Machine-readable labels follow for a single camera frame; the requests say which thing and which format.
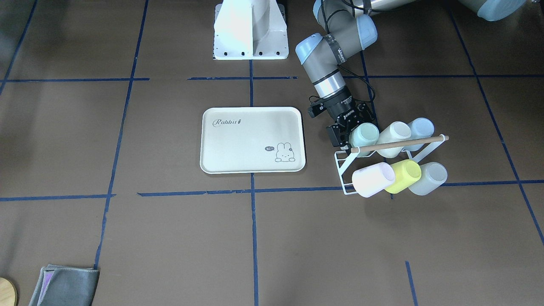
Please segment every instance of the wooden round board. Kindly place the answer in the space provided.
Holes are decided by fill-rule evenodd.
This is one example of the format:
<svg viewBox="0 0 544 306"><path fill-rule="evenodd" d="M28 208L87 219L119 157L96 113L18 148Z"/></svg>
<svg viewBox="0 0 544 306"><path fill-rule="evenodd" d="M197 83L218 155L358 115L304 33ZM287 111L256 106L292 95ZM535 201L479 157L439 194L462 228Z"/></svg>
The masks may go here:
<svg viewBox="0 0 544 306"><path fill-rule="evenodd" d="M15 286L5 278L0 277L0 306L15 306L17 291Z"/></svg>

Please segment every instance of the cup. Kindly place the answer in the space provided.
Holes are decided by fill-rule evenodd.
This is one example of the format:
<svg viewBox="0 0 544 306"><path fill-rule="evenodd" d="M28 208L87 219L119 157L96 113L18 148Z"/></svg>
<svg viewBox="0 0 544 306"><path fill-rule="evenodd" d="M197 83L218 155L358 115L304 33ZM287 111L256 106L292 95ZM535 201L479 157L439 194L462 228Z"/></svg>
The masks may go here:
<svg viewBox="0 0 544 306"><path fill-rule="evenodd" d="M437 162L426 163L421 165L421 179L408 189L417 195L427 195L442 185L447 178L448 171L443 165Z"/></svg>
<svg viewBox="0 0 544 306"><path fill-rule="evenodd" d="M372 123L363 123L356 127L349 135L349 143L352 147L373 145L378 141L380 131ZM367 156L370 151L360 152L357 157Z"/></svg>
<svg viewBox="0 0 544 306"><path fill-rule="evenodd" d="M385 188L388 193L399 193L421 178L421 167L413 160L403 160L391 165L395 183Z"/></svg>
<svg viewBox="0 0 544 306"><path fill-rule="evenodd" d="M395 172L389 164L381 162L356 170L351 176L355 191L369 198L395 182Z"/></svg>
<svg viewBox="0 0 544 306"><path fill-rule="evenodd" d="M435 132L435 126L432 124L431 120L427 118L417 118L416 120L408 123L412 136L410 139L421 139L431 137ZM423 144L413 144L407 145L404 147L406 151L417 151L421 149Z"/></svg>
<svg viewBox="0 0 544 306"><path fill-rule="evenodd" d="M410 131L410 127L408 126L408 124L400 121L395 121L380 133L376 144L408 140L410 136L412 136L412 132ZM403 147L401 146L397 148L382 149L378 150L378 154L386 158L394 158L399 155L402 149Z"/></svg>

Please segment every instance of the rectangular tray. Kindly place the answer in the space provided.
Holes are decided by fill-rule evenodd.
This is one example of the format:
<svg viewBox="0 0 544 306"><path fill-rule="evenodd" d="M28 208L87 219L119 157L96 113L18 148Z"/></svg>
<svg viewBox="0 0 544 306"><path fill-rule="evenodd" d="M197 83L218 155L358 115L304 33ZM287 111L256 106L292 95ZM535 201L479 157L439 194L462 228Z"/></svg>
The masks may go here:
<svg viewBox="0 0 544 306"><path fill-rule="evenodd" d="M294 107L214 107L202 115L206 173L296 172L305 164L302 116Z"/></svg>

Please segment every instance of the wooden handle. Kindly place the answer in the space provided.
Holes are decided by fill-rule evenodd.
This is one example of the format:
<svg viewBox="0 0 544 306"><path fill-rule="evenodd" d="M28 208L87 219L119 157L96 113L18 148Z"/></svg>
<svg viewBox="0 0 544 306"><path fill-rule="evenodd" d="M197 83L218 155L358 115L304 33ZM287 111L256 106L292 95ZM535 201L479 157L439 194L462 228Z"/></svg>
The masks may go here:
<svg viewBox="0 0 544 306"><path fill-rule="evenodd" d="M431 142L441 142L441 141L449 140L449 136L444 135L442 136L435 136L435 137L429 137L429 138L421 138L421 139L413 139L413 140L403 140L401 142L390 142L390 143L382 143L382 144L374 144L374 145L367 145L367 146L360 146L359 149L360 152L367 152L367 151L376 151L376 150L383 150L383 149L390 149L390 148L398 148L400 146L407 146L407 145L414 145L414 144L426 144ZM359 152L357 150L357 147L351 148L352 153Z"/></svg>

